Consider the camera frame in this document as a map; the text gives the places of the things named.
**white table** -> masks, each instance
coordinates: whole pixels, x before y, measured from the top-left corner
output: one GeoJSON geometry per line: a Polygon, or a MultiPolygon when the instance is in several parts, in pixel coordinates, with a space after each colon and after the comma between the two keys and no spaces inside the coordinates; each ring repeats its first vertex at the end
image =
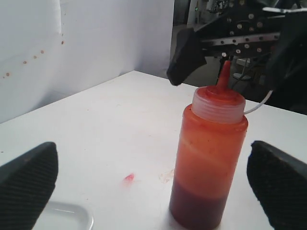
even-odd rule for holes
{"type": "MultiPolygon", "coordinates": [[[[95,230],[181,229],[168,202],[181,116],[194,90],[130,72],[1,124],[0,164],[54,141],[59,176],[51,199],[87,204],[95,230]],[[134,181],[123,184],[131,173],[134,181]]],[[[254,105],[247,102],[247,108],[254,105]]],[[[253,141],[307,162],[307,116],[263,106],[248,120],[221,230],[272,229],[246,176],[253,141]]]]}

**translucent white cap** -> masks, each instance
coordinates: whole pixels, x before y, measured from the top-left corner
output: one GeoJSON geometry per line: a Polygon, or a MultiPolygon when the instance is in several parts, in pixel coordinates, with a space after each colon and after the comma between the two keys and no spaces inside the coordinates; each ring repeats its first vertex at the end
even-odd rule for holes
{"type": "Polygon", "coordinates": [[[239,123],[244,116],[245,98],[227,88],[231,62],[226,61],[217,85],[198,88],[194,93],[192,112],[202,119],[223,123],[239,123]]]}

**red sauce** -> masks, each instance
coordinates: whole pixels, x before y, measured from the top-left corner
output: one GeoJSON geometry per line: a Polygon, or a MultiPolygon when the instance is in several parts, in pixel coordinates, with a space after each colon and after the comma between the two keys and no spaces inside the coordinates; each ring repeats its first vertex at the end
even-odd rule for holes
{"type": "Polygon", "coordinates": [[[174,178],[170,211],[175,220],[190,230],[212,230],[222,219],[227,196],[204,198],[188,192],[174,178]]]}

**white wall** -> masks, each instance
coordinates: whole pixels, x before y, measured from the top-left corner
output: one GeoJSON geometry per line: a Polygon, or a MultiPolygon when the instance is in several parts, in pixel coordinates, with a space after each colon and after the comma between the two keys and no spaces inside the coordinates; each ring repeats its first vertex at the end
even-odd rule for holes
{"type": "Polygon", "coordinates": [[[166,69],[173,7],[174,0],[2,0],[0,123],[134,69],[166,69]]]}

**sauce bottle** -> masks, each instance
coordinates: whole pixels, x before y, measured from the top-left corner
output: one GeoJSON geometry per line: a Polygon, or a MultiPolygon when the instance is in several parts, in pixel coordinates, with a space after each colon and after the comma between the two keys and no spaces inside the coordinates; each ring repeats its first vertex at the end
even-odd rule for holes
{"type": "Polygon", "coordinates": [[[216,86],[198,88],[183,112],[169,208],[190,230],[220,224],[248,127],[244,97],[227,88],[230,66],[216,86]]]}

